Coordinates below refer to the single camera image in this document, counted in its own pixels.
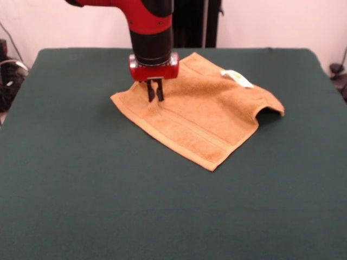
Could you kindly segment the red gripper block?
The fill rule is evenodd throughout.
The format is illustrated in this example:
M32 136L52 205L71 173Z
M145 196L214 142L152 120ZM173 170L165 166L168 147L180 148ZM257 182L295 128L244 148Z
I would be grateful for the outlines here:
M177 52L171 53L171 57L167 63L163 63L157 66L145 66L140 64L134 54L131 54L128 58L128 65L130 74L135 81L146 81L147 93L149 102L152 102L156 94L158 101L164 101L163 94L163 80L175 79L178 76L179 71L179 54ZM152 80L155 79L157 83L156 94L152 88Z

